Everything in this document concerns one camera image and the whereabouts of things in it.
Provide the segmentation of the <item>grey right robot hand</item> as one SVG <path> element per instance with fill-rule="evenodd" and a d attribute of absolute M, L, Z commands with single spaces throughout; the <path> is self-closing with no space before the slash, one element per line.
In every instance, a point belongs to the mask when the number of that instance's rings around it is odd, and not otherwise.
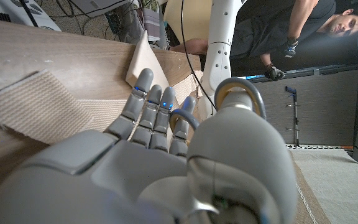
<path fill-rule="evenodd" d="M 172 109 L 150 69 L 120 116 L 25 161 L 0 185 L 0 223 L 292 223 L 291 155 L 242 78 L 222 81 L 217 111 L 198 122 L 194 99 Z"/>

